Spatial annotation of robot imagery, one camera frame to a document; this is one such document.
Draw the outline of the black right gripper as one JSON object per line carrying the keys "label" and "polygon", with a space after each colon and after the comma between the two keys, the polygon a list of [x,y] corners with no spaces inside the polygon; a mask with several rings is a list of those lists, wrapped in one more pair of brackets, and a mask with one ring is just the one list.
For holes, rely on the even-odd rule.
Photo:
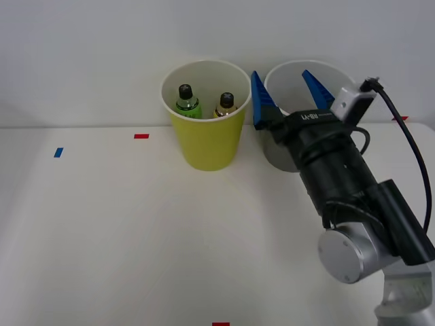
{"label": "black right gripper", "polygon": [[359,128],[338,119],[330,109],[335,97],[308,70],[302,72],[318,109],[282,114],[266,90],[257,71],[251,74],[253,123],[265,130],[278,147],[290,155],[295,164],[312,164],[318,160],[342,160],[355,164],[359,150],[351,138]]}

